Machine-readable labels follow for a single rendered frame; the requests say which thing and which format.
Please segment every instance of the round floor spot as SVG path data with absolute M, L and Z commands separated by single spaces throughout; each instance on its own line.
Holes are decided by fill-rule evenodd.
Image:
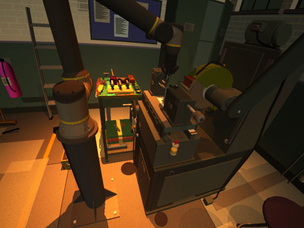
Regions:
M 155 215 L 154 221 L 155 221 L 155 223 L 156 223 L 157 226 L 164 227 L 168 223 L 168 217 L 167 217 L 167 215 L 165 213 L 158 212 Z
M 135 173 L 135 168 L 133 162 L 126 162 L 125 164 L 122 165 L 122 173 L 124 175 L 132 175 Z

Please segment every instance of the chair leg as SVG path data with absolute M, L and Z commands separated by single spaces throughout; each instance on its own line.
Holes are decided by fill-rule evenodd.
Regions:
M 242 227 L 268 227 L 266 223 L 256 223 L 252 224 L 250 222 L 243 222 L 241 224 L 237 223 L 237 228 L 242 228 Z

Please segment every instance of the tiled floor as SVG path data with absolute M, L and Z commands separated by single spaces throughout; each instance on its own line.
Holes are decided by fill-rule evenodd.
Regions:
M 129 115 L 127 108 L 114 108 L 111 112 L 112 119 Z M 99 110 L 91 109 L 90 115 L 100 128 Z M 63 148 L 57 139 L 49 157 L 43 159 L 53 127 L 58 126 L 58 115 L 52 121 L 44 113 L 5 116 L 17 119 L 18 125 L 0 128 L 0 133 L 16 127 L 20 130 L 0 137 L 0 227 L 69 228 L 76 182 L 71 171 L 61 170 Z M 100 132 L 96 141 L 103 178 L 114 177 L 117 181 L 120 217 L 84 227 L 160 227 L 155 214 L 144 213 L 136 175 L 126 176 L 121 171 L 126 162 L 132 162 L 132 155 L 112 156 L 105 163 Z M 164 227 L 236 228 L 241 222 L 264 222 L 262 205 L 272 196 L 283 196 L 304 205 L 304 195 L 253 152 L 213 204 L 205 206 L 196 200 L 166 210 L 163 213 L 168 223 Z

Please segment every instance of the workbench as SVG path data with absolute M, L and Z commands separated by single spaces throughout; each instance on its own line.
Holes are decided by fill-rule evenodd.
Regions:
M 106 80 L 106 85 L 104 85 L 102 92 L 99 95 L 96 92 L 95 96 L 98 98 L 98 102 L 99 102 L 101 129 L 102 129 L 101 134 L 102 134 L 103 141 L 104 141 L 104 155 L 105 155 L 104 158 L 105 158 L 105 161 L 108 162 L 109 160 L 108 160 L 108 149 L 107 149 L 108 143 L 107 143 L 107 137 L 106 137 L 105 109 L 106 109 L 107 120 L 110 121 L 111 120 L 111 108 L 131 106 L 132 100 L 141 100 L 142 91 L 140 93 L 135 92 L 133 85 L 130 84 L 130 89 L 131 89 L 130 93 L 128 93 L 128 94 L 110 94 L 110 93 L 108 93 L 108 88 L 111 88 L 109 78 L 105 78 L 105 80 Z

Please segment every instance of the red stool seat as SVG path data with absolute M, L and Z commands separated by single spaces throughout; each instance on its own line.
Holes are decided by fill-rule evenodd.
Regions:
M 266 199 L 263 214 L 269 228 L 304 228 L 304 208 L 284 197 Z

